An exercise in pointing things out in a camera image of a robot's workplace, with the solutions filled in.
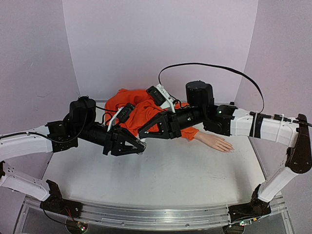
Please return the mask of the clear nail polish bottle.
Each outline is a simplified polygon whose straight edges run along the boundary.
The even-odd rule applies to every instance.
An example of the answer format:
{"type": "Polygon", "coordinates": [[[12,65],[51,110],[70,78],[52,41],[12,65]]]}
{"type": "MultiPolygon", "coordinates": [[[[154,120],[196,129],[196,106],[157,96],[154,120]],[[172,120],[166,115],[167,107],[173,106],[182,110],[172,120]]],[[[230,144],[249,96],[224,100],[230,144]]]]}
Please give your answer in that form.
{"type": "Polygon", "coordinates": [[[142,154],[145,149],[146,149],[146,146],[147,146],[147,143],[141,143],[141,142],[138,142],[139,143],[139,153],[142,154]]]}

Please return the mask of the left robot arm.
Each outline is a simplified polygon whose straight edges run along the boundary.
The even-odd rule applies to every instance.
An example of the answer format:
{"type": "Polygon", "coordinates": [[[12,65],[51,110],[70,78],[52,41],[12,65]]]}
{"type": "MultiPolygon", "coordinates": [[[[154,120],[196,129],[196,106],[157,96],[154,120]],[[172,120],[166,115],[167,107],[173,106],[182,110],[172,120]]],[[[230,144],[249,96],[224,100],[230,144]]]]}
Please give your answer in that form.
{"type": "Polygon", "coordinates": [[[118,124],[96,121],[96,102],[87,96],[70,103],[63,120],[0,137],[0,184],[36,198],[42,209],[61,213],[68,209],[57,183],[15,170],[7,160],[34,154],[54,154],[78,147],[79,139],[103,147],[103,154],[143,153],[146,144],[118,124]]]}

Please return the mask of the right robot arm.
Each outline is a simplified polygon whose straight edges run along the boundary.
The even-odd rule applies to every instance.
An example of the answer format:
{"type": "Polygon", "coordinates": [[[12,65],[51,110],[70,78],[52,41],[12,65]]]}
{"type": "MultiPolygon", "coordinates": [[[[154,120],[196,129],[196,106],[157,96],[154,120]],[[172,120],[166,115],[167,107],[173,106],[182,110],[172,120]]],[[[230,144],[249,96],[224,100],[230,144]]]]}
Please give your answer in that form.
{"type": "Polygon", "coordinates": [[[287,146],[287,158],[279,169],[258,185],[248,203],[228,208],[231,223],[243,223],[271,213],[270,202],[292,179],[312,167],[312,151],[307,118],[266,115],[233,105],[215,105],[213,88],[202,81],[186,84],[188,106],[170,105],[145,123],[140,138],[173,139],[183,129],[202,123],[206,131],[224,136],[247,136],[287,146]]]}

